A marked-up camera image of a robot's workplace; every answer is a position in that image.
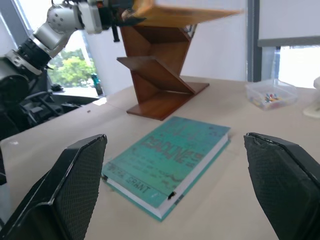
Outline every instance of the white wall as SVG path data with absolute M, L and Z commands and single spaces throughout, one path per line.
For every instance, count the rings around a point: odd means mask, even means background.
M 0 56 L 6 54 L 9 50 L 15 49 L 16 45 L 13 38 L 7 30 L 7 26 L 0 13 Z
M 219 8 L 245 10 L 246 0 L 212 1 Z M 247 66 L 246 13 L 198 25 L 181 75 L 245 81 Z
M 86 34 L 86 37 L 104 93 L 110 95 L 132 86 L 130 70 L 117 61 L 118 57 L 126 56 L 120 30 L 121 42 L 114 42 L 111 30 L 100 34 Z
M 320 36 L 319 0 L 260 0 L 259 39 Z

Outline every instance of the book cover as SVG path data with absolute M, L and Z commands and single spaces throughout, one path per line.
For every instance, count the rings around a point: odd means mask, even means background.
M 195 168 L 228 134 L 229 129 L 225 126 L 172 117 L 108 162 L 103 167 L 102 174 L 157 209 L 170 196 L 173 197 L 175 190 L 191 172 L 195 173 Z

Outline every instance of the green foliage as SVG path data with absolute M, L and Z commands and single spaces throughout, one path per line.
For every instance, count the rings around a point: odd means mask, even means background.
M 49 66 L 53 68 L 49 71 L 52 82 L 66 88 L 88 87 L 91 74 L 97 72 L 93 63 L 87 65 L 80 49 L 62 51 L 50 61 Z

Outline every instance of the black equipment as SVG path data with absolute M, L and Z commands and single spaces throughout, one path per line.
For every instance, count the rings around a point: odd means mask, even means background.
M 67 147 L 22 200 L 0 239 L 83 240 L 98 198 L 106 144 L 101 134 Z
M 280 240 L 320 239 L 320 165 L 299 145 L 244 136 L 256 198 Z

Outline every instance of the plastic container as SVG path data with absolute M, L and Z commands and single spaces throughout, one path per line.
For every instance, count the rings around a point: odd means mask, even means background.
M 262 110 L 288 106 L 298 99 L 296 87 L 279 79 L 248 83 L 245 87 L 248 100 Z

